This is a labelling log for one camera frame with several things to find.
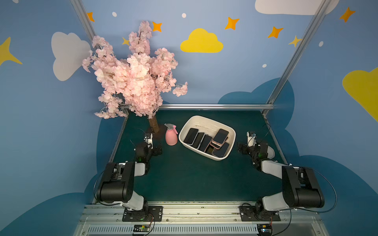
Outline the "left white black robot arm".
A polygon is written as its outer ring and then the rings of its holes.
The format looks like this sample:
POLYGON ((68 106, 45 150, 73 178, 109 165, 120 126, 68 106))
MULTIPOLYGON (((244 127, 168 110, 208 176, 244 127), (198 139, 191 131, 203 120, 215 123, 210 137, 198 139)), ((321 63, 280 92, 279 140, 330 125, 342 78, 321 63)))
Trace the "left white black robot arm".
POLYGON ((106 165, 101 179, 96 180, 94 185, 94 198, 98 203, 104 206, 120 205, 132 213, 148 211, 145 198, 134 191, 134 179, 148 173, 152 157, 162 154, 162 146, 143 142, 134 150, 132 161, 106 165))

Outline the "pink case phone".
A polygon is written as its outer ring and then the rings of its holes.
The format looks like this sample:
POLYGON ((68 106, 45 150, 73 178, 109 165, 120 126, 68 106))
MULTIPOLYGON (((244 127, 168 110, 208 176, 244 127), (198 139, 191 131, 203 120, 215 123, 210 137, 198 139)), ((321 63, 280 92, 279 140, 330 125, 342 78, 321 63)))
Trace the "pink case phone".
POLYGON ((212 139, 212 143, 215 143, 216 145, 223 145, 225 141, 227 140, 229 132, 224 129, 219 129, 217 134, 212 139))
POLYGON ((217 158, 223 158, 226 156, 226 153, 229 148, 229 143, 225 142, 219 149, 214 149, 212 155, 217 158))

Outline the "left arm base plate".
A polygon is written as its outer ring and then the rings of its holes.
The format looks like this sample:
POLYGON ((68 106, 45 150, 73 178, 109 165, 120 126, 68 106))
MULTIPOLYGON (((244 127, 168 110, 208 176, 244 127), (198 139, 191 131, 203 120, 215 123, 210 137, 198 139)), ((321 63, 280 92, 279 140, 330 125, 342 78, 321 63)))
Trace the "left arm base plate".
POLYGON ((123 222, 161 222, 163 215, 163 206, 148 206, 147 208, 135 211, 124 210, 122 217, 123 222))

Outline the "white case phone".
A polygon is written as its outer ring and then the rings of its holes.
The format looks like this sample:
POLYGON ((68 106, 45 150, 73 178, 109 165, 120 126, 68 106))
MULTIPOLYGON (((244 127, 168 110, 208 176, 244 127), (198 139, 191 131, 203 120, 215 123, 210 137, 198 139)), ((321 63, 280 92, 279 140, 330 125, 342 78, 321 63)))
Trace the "white case phone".
POLYGON ((190 128, 184 139, 184 143, 188 145, 192 145, 197 137, 197 134, 198 134, 198 129, 190 128))

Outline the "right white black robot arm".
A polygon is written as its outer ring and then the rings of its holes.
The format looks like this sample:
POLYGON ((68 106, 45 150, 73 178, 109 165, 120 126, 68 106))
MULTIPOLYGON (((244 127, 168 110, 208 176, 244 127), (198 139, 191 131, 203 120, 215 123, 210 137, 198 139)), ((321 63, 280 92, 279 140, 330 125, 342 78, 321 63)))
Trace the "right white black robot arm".
POLYGON ((238 152, 249 155, 252 166, 260 172, 282 180, 281 192, 259 198, 254 212, 276 213, 293 208, 322 208, 325 198, 315 171, 308 167, 295 167, 268 158, 268 145, 265 143, 239 144, 238 152))

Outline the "white plastic storage box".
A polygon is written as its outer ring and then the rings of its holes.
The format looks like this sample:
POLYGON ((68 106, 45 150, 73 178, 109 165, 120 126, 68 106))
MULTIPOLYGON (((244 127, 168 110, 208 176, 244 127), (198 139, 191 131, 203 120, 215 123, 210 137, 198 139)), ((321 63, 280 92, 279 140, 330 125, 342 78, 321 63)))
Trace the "white plastic storage box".
POLYGON ((178 137, 179 137, 179 141, 183 144, 183 146, 188 148, 189 150, 194 151, 195 153, 198 153, 209 159, 212 159, 215 161, 221 161, 228 158, 228 156, 230 155, 232 148, 235 144, 236 132, 232 127, 227 126, 223 123, 217 122, 215 120, 202 117, 202 116, 193 116, 182 127, 178 137), (191 128, 196 128, 198 129, 199 132, 204 132, 205 134, 210 135, 212 137, 216 135, 219 129, 224 129, 228 131, 229 134, 227 136, 228 139, 226 140, 226 142, 229 143, 229 147, 226 150, 224 157, 216 157, 216 156, 213 156, 212 154, 207 154, 205 152, 202 152, 198 149, 191 147, 189 144, 184 143, 184 139, 191 128))

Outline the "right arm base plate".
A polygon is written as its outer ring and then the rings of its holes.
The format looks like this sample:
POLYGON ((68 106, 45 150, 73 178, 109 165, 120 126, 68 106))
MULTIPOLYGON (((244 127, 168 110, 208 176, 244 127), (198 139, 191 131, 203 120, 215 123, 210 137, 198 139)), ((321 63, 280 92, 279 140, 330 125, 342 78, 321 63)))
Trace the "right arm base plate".
POLYGON ((243 222, 253 221, 281 221, 279 213, 276 211, 267 211, 265 209, 256 209, 251 205, 240 205, 239 214, 243 222))

